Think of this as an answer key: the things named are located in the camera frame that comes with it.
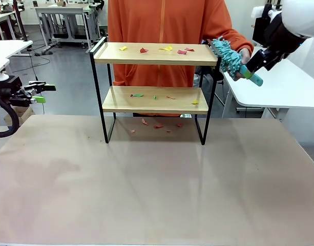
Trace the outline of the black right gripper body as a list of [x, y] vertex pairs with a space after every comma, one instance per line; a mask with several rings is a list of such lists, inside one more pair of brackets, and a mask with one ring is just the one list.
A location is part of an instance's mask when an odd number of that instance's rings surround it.
[[305, 35], [291, 33], [284, 26], [282, 11], [264, 10], [264, 18], [269, 21], [264, 31], [264, 46], [269, 51], [283, 52], [283, 59], [296, 51], [307, 39]]

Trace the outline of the person's left hand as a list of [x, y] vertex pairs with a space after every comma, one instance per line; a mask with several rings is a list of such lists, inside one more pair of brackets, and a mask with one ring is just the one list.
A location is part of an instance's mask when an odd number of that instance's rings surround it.
[[[239, 51], [239, 54], [241, 54], [242, 59], [241, 59], [241, 64], [242, 65], [246, 65], [247, 62], [250, 60], [250, 52], [247, 48], [242, 48]], [[236, 77], [235, 77], [235, 81], [241, 79], [241, 78], [245, 78], [241, 73], [236, 73]]]

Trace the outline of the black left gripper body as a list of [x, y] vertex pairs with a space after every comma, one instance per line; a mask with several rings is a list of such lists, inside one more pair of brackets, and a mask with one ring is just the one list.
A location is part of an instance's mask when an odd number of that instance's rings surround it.
[[0, 102], [17, 107], [28, 107], [32, 104], [32, 96], [24, 89], [19, 77], [10, 76], [0, 81]]

